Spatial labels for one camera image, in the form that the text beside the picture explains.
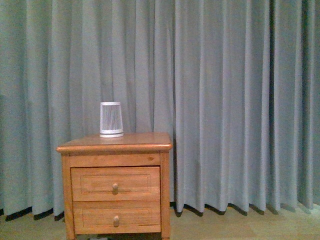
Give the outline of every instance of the drawer knob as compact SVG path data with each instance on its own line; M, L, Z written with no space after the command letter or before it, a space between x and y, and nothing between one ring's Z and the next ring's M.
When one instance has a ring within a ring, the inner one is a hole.
M118 190L118 183L114 183L113 185L112 185L112 189L113 190Z
M112 193L114 194L114 195L117 195L118 194L118 183L114 183L113 185L112 185Z
M119 219L119 216L117 215L113 218L113 226L119 227L119 225L120 225L120 219Z

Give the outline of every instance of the curtain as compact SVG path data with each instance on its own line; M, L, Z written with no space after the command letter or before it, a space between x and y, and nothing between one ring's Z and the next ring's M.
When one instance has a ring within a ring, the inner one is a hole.
M58 216L56 147L99 133L100 102L121 102L125 132L173 135L173 3L5 0L0 8L0 209Z
M176 1L178 212L320 203L319 10Z
M169 132L171 201L320 204L318 0L3 0L0 209L64 210L56 147Z

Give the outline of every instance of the wooden floor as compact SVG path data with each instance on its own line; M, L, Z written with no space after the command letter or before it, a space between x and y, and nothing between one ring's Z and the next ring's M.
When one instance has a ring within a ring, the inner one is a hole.
M113 237L114 240L160 240L158 233L123 235L80 235L78 240ZM53 216L33 221L28 214L5 222L0 216L0 240L65 240L65 224ZM320 206L283 207L264 215L250 209L247 216L233 207L224 215L206 209L202 216L184 209L181 216L171 210L171 240L320 240Z

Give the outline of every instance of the wood grain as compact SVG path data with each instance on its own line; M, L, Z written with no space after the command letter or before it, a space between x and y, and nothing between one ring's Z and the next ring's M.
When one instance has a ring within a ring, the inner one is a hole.
M75 202L77 234L154 233L161 231L160 201ZM119 222L114 224L115 217Z
M75 202L160 199L158 166L72 168L71 179Z
M155 232L168 240L171 148L163 132L91 135L59 146L67 240Z
M57 151L66 153L93 153L108 151L165 151L172 144L166 132L125 133L121 137L103 138L98 134L72 140L57 147Z
M72 168L159 165L159 153L70 156L70 166Z
M161 237L170 238L170 171L169 153L160 154L160 182L161 182Z
M72 198L72 183L70 172L70 160L66 155L62 156L62 176L63 176L63 194L64 194L64 221L66 229L66 239L75 239L74 213Z

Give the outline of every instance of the air purifier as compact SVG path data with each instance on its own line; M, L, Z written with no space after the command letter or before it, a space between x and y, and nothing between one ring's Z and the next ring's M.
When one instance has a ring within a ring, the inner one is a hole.
M120 102L100 103L100 137L115 138L124 135Z

